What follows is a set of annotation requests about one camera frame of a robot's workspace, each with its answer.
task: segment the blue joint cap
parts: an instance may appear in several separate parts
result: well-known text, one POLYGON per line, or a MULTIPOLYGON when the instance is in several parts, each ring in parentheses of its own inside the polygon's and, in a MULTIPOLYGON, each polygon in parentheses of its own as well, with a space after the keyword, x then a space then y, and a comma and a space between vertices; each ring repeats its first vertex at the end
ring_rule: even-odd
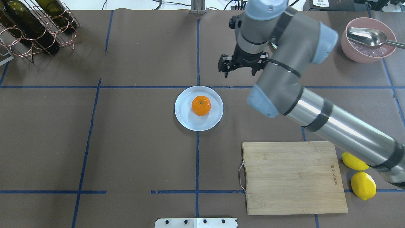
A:
POLYGON ((266 21, 282 14, 287 9, 287 0, 249 0, 246 15, 256 21, 266 21))
POLYGON ((263 90, 255 84, 247 97, 247 103, 263 115, 274 118, 279 112, 263 90))
POLYGON ((318 45, 316 47, 315 55, 313 56, 311 61, 311 63, 313 64, 320 64, 328 57, 329 53, 335 47, 337 39, 339 37, 335 30, 324 25, 322 22, 319 23, 320 28, 318 45))

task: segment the white plate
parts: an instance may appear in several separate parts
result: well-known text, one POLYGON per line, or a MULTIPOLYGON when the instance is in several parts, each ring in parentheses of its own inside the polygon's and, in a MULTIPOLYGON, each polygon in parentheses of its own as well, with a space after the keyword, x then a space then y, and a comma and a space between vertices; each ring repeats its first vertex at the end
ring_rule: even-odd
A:
POLYGON ((214 127, 222 117, 224 104, 213 89, 205 86, 193 86, 185 89, 175 103, 175 114, 184 127, 193 131, 205 131, 214 127), (196 96, 206 96, 211 101, 211 110, 205 116, 197 116, 191 110, 191 103, 196 96))

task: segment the wine bottle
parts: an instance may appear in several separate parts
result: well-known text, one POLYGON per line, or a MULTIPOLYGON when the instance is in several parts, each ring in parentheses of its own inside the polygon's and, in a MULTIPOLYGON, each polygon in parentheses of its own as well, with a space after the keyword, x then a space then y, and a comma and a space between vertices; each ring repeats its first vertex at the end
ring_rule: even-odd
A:
POLYGON ((43 53, 54 55, 59 51, 60 45, 55 37, 46 31, 46 28, 30 12, 22 2, 18 0, 0 0, 2 10, 15 26, 20 29, 28 39, 35 39, 34 46, 42 49, 43 53))
MULTIPOLYGON (((15 26, 15 24, 10 21, 10 19, 8 17, 6 17, 3 13, 2 10, 0 10, 0 24, 4 27, 4 28, 12 28, 15 26)), ((21 31, 18 29, 7 29, 7 32, 10 33, 10 35, 12 35, 14 38, 21 38, 22 34, 21 31)), ((24 38, 21 38, 20 43, 22 43, 24 46, 26 46, 27 48, 31 48, 32 47, 32 42, 29 40, 26 40, 24 38)))
MULTIPOLYGON (((66 11, 65 7, 59 0, 35 0, 39 6, 45 11, 45 13, 53 18, 52 21, 58 27, 66 27, 70 25, 77 28, 77 24, 71 15, 66 11)), ((64 33, 72 33, 75 30, 72 27, 68 27, 64 33)))

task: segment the orange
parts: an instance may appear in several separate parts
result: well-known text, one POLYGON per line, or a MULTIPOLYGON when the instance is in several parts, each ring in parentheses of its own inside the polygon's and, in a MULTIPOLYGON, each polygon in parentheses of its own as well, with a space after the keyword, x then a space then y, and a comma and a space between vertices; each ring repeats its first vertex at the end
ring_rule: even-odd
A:
POLYGON ((191 109, 198 116, 205 116, 211 110, 211 101, 206 96, 197 96, 191 103, 191 109))

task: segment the ice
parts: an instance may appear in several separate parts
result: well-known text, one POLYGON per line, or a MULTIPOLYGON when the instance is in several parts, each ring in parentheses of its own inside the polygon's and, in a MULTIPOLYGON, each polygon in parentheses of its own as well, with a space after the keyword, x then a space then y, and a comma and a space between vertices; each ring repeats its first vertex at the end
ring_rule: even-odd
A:
POLYGON ((372 48, 372 47, 364 46, 364 45, 359 44, 354 41, 350 41, 350 43, 358 51, 360 51, 361 53, 368 55, 368 56, 383 57, 387 53, 387 49, 384 46, 381 46, 379 48, 372 48))

